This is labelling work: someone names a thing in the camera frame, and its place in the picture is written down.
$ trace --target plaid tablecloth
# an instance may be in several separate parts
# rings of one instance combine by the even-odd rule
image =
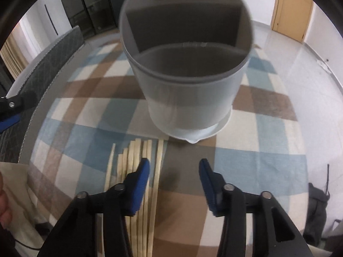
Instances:
[[[301,131],[285,88],[264,52],[255,48],[228,125],[197,144],[169,138],[152,123],[147,102],[120,43],[96,49],[66,83],[40,130],[31,157],[33,202],[52,224],[80,191],[103,191],[112,144],[166,140],[159,184],[153,256],[216,256],[222,218],[208,210],[198,175],[214,171],[245,192],[269,190],[299,230],[306,221],[308,181]],[[247,243],[252,242],[248,216]]]

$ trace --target finger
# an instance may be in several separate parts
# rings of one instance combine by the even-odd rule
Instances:
[[[0,223],[2,225],[2,228],[6,229],[12,221],[12,211],[10,208],[7,208],[7,210],[0,215]]]
[[[0,193],[0,215],[2,215],[8,208],[8,197],[6,192],[3,190]]]

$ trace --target glass door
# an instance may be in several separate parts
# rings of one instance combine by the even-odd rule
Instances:
[[[116,28],[109,0],[84,0],[96,33]]]

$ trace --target human hand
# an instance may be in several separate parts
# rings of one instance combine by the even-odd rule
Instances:
[[[0,223],[5,229],[12,221],[12,211],[8,204],[8,197],[3,190],[3,178],[0,172]]]

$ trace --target white container base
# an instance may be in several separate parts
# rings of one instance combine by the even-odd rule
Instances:
[[[231,112],[232,106],[229,113],[224,117],[224,119],[219,121],[219,123],[205,129],[180,129],[175,127],[168,127],[165,123],[159,123],[153,118],[152,120],[155,126],[163,133],[176,139],[185,140],[188,143],[195,144],[198,143],[200,140],[207,139],[218,134],[218,132],[220,132],[228,124],[231,117]]]

